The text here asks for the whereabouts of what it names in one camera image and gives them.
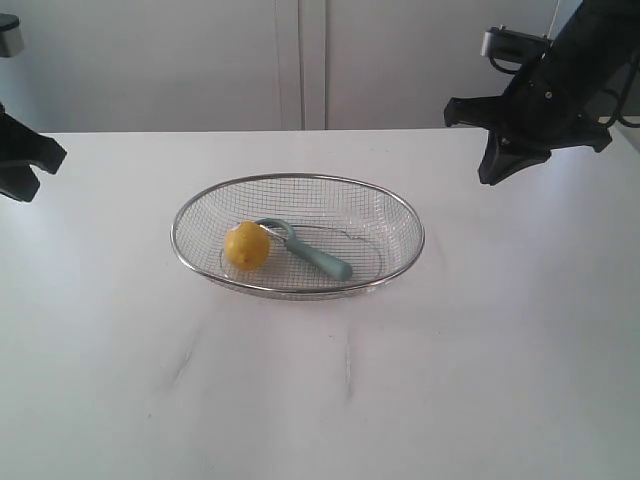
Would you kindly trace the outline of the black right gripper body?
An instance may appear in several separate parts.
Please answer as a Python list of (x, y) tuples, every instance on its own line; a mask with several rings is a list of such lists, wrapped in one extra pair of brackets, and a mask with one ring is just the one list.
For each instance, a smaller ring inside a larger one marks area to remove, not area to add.
[(602, 151), (608, 128), (588, 104), (625, 64), (619, 47), (552, 47), (524, 66), (500, 100), (500, 136), (532, 150), (589, 146)]

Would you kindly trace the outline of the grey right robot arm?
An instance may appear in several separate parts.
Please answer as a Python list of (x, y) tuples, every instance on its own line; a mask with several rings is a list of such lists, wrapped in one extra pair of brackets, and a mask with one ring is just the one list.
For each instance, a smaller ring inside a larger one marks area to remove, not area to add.
[[(444, 121), (487, 130), (478, 175), (495, 186), (557, 149), (601, 152), (611, 143), (609, 128), (621, 119), (639, 70), (639, 4), (584, 1), (555, 39), (524, 35), (511, 46), (489, 42), (485, 52), (520, 67), (499, 96), (451, 98)], [(591, 119), (586, 106), (623, 66), (629, 74), (609, 121)]]

